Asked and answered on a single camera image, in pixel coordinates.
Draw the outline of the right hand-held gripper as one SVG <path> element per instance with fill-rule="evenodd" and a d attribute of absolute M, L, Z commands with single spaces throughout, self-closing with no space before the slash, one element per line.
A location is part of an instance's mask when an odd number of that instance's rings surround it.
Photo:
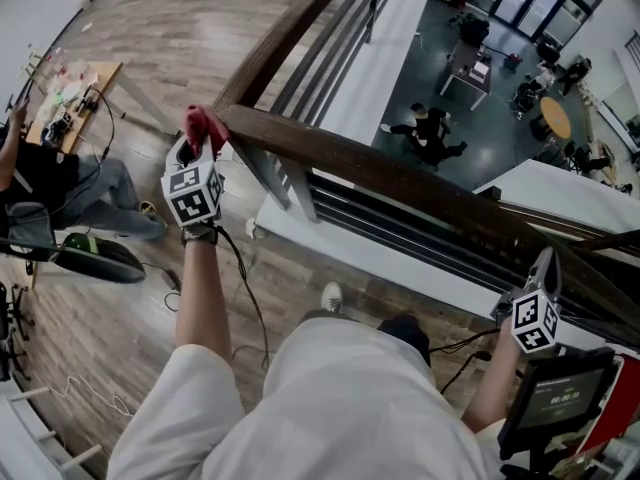
<path fill-rule="evenodd" d="M 544 248 L 528 272 L 519 296 L 504 293 L 491 311 L 498 327 L 511 318 L 510 333 L 526 354 L 546 350 L 556 343 L 559 314 L 556 303 L 562 287 L 561 266 L 554 249 Z"/>

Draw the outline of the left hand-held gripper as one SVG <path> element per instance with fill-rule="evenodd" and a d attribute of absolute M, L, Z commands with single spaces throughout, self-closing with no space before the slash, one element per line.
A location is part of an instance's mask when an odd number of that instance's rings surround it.
<path fill-rule="evenodd" d="M 220 218 L 223 183 L 216 168 L 217 152 L 209 136 L 195 153 L 187 136 L 170 149 L 161 178 L 164 198 L 179 227 Z"/>

